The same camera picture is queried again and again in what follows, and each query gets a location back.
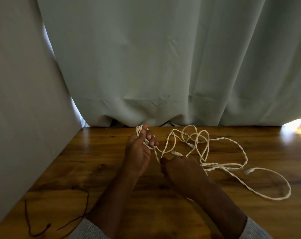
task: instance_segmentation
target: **sleeve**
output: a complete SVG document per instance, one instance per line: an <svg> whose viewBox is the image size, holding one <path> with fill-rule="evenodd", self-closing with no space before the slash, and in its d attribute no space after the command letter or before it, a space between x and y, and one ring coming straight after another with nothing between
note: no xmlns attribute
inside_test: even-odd
<svg viewBox="0 0 301 239"><path fill-rule="evenodd" d="M248 217L247 224L239 239L271 239L272 237Z"/></svg>
<svg viewBox="0 0 301 239"><path fill-rule="evenodd" d="M69 239L109 239L92 222L83 219L77 228L71 233Z"/></svg>

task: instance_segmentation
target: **twisted white cord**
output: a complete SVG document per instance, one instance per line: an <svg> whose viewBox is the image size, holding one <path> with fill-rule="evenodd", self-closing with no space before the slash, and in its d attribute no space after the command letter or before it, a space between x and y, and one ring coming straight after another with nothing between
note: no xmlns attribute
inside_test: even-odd
<svg viewBox="0 0 301 239"><path fill-rule="evenodd" d="M137 127L136 127L136 134L137 134L138 136L139 136L139 133L140 133L140 131L141 131L141 129L142 129L142 126L143 126L143 125L137 126ZM188 135L187 133L185 133L184 130L185 130L187 127L189 127L189 126L194 127L194 129L195 129L196 132L195 132L195 133L192 133L191 135ZM181 133L181 138L180 138L178 135L176 135L176 134L174 133L174 131L180 132L180 133ZM201 133L203 133L203 132L206 133L206 135L207 135L208 138L205 138L203 135L201 135ZM169 137L170 137L171 135L174 136L174 145L172 146L172 148L171 148L170 150L166 151L167 146L168 146ZM194 150L197 151L198 155L200 156L200 166L202 166L202 168L203 168L203 170L204 170L204 172L205 172L206 174L207 174L207 171L212 171L212 170L215 170L215 169L222 169L222 170L224 170L225 172L229 173L231 176L237 178L237 179L241 182L241 184L243 184L244 186L246 186L250 191L252 191L252 192L256 193L257 195L260 195L260 196L262 196L262 197L264 197L264 198L271 199L271 200L283 200L283 199L287 199L288 197L290 197L290 195L291 195L291 186L290 186L290 184L288 183L288 181L287 181L282 175L280 175L279 173L277 173L277 172L275 172L275 171L273 171L273 170L270 170L270 169L264 169L264 168L250 168L250 169L246 170L244 173L245 173L246 175L248 175L248 174L252 173L252 172L253 172L254 170L256 170L256 169L262 169L262 170L266 170L266 171L270 171L270 172L273 172L273 173L278 174L279 176L281 176L281 177L286 181L287 186L288 186L288 188L289 188L289 192L288 192L287 195L284 196L284 197L272 198L272 197L268 197L268 196L266 196L266 195L263 195L263 194L261 194L261 193L259 193L259 192L257 192L257 191L254 191L251 187L249 187L248 185L246 185L246 183L244 183L244 182L243 182L241 179L239 179L236 175L234 175L233 173L231 173L230 171L235 171L235 170L238 170L238 169L243 169L244 165L246 165L246 164L248 163L248 157L247 157L246 153L244 152L243 148L241 147L241 145L238 144L236 141L233 141L233 140L230 139L230 138L222 137L222 138L209 139L209 133L208 133L206 130L201 130L200 132L198 132L198 131L197 131L197 128L196 128L195 126L193 126L193 125L188 125L188 126L185 126L185 127L183 128L182 131L180 131L180 130L178 130L178 129L176 129L176 128L172 129L172 131L169 133L169 135L168 135L168 137L167 137L166 145L165 145L165 148L164 148L163 151L161 151L161 150L160 150L158 147L156 147L156 146L154 146L154 148L150 147L150 146L148 145L149 141L148 141L147 139L145 139L144 145L147 146L149 149L153 149L153 150L154 150L155 155L156 155L156 159L157 159L157 161L160 163L159 158L158 158L158 156L157 156L157 151L156 151L156 150L158 150L160 153L162 153L161 156L160 156L160 158L162 158L162 157L164 156L165 153L169 153L169 152L172 153L172 154L174 154L174 155L180 156L180 157L183 156L181 153L173 151L174 147L176 146L176 138L178 138L181 142L186 143L189 147L192 148L192 150L191 150L189 153L187 153L187 154L185 155L186 157L188 157L188 155L191 154ZM227 139L227 140L230 140L230 141L234 142L235 144L237 144L237 145L239 146L239 148L241 149L241 151L243 152L244 157L245 157L245 161L244 161L243 164L239 164L239 163L224 163L224 164L218 164L218 163L215 163L215 162L213 162L213 163L207 163L207 162L206 162L206 161L207 161L207 157L208 157L208 153L209 153L209 141L220 140L220 139ZM195 144L188 143L189 140L192 140ZM204 148L204 151L203 151L202 153L200 153L199 150L198 150L198 147L197 147L198 143L207 143L207 144L206 144L206 147Z"/></svg>

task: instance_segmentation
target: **left hand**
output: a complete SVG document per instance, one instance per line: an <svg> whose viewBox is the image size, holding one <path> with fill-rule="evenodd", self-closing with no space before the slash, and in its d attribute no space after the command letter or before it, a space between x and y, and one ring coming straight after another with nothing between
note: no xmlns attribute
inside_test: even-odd
<svg viewBox="0 0 301 239"><path fill-rule="evenodd" d="M148 124L145 124L139 136L136 134L130 136L125 148L123 168L128 172L134 173L137 177L145 173L150 161L151 150L143 144L145 138L147 137L150 147L159 145L152 132L146 130L147 128Z"/></svg>

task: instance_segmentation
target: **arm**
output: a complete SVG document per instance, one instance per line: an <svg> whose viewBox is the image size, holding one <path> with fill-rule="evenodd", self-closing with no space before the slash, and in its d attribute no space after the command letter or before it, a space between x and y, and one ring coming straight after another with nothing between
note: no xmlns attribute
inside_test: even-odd
<svg viewBox="0 0 301 239"><path fill-rule="evenodd" d="M226 193L206 175L196 159L185 156L176 156L171 160L162 158L161 165L162 173L173 189L199 204L224 238L237 239L240 235L240 238L244 238L247 220L250 224L253 221L248 219ZM266 232L264 237L260 237L259 234L255 237L249 236L249 238L269 238Z"/></svg>
<svg viewBox="0 0 301 239"><path fill-rule="evenodd" d="M143 126L139 137L134 134L129 138L121 169L87 216L109 238L114 238L128 198L148 167L151 150L143 144L146 136L151 147L158 145L147 127Z"/></svg>

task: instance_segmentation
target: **wooden tabletop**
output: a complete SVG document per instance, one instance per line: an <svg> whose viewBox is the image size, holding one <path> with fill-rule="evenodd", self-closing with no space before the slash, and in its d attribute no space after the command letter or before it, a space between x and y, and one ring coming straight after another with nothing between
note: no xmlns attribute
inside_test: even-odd
<svg viewBox="0 0 301 239"><path fill-rule="evenodd" d="M172 127L153 127L160 142ZM223 171L208 175L249 217L274 238L301 238L301 128L296 132L281 127L199 127L210 138L229 137L244 148L249 158L246 169L263 167L282 174L292 187L287 200L264 199ZM24 214L27 200L32 233L52 226L39 238L60 238L72 230L77 221L56 231L68 221L81 216L89 191L88 210L118 171L125 143L135 128L84 128L69 142L61 154L17 203L0 224L0 239L29 238ZM186 154L189 147L177 142L175 151ZM210 142L207 161L244 162L236 144L228 140ZM273 173L257 170L250 175L235 174L254 190L279 197L287 193L285 182ZM118 238L211 238L218 232L195 204L169 189L154 154L145 175L139 180L121 221Z"/></svg>

